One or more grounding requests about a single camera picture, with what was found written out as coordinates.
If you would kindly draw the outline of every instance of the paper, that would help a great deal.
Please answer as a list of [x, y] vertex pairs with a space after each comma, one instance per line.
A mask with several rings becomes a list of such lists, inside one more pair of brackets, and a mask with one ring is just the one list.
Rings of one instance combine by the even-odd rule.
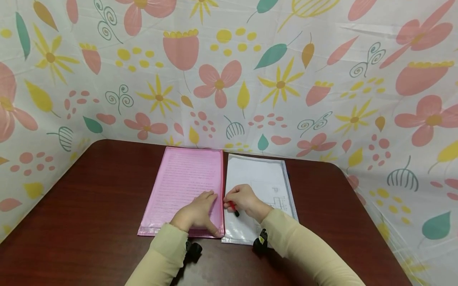
[[[223, 156], [220, 150], [167, 147], [148, 201], [138, 235], [155, 235], [175, 213], [203, 191], [218, 194], [210, 210], [210, 220], [224, 234]], [[190, 237], [212, 237], [206, 230], [189, 232]]]
[[[227, 194], [234, 186], [247, 183], [264, 203], [298, 220], [288, 173], [283, 160], [268, 160], [229, 155], [226, 176]], [[224, 210], [226, 234], [223, 243], [252, 245], [261, 233], [261, 226], [244, 211], [240, 216]]]

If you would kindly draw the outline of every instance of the hand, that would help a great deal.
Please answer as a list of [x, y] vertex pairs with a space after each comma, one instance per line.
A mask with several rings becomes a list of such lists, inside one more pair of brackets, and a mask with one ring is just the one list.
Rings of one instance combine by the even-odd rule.
[[224, 197], [224, 207], [234, 211], [229, 201], [232, 201], [239, 210], [244, 210], [247, 215], [261, 223], [273, 208], [256, 197], [253, 189], [248, 184], [235, 186]]
[[218, 195], [214, 194], [212, 190], [203, 192], [195, 197], [189, 205], [182, 207], [170, 221], [170, 224], [185, 232], [188, 232], [191, 226], [206, 227], [213, 236], [219, 237], [219, 230], [210, 221], [208, 214], [216, 197]]

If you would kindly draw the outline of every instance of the long sleeve shirt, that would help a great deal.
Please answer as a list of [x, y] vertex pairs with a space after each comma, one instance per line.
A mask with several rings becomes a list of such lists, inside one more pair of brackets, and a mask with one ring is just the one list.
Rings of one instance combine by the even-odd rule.
[[[326, 242], [281, 210], [270, 211], [261, 227], [275, 251], [296, 263], [318, 285], [364, 285]], [[187, 238], [186, 232], [165, 224], [126, 286], [170, 285], [183, 267]]]

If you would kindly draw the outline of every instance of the floral curtain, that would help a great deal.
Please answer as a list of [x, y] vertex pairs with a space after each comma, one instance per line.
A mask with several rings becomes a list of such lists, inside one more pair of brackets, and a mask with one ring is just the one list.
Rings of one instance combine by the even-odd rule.
[[414, 285], [456, 280], [455, 0], [0, 5], [0, 239], [109, 138], [333, 163]]

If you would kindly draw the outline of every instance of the brown wooden table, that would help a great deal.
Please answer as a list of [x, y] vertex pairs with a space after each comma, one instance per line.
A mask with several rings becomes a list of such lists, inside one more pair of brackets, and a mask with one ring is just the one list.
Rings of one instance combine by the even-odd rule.
[[[94, 143], [0, 244], [0, 285], [124, 285], [148, 250], [139, 237], [164, 146]], [[227, 166], [227, 154], [224, 156]], [[410, 285], [345, 176], [334, 165], [286, 160], [301, 224], [322, 237], [367, 285]], [[179, 285], [311, 285], [274, 251], [198, 239], [197, 264]]]

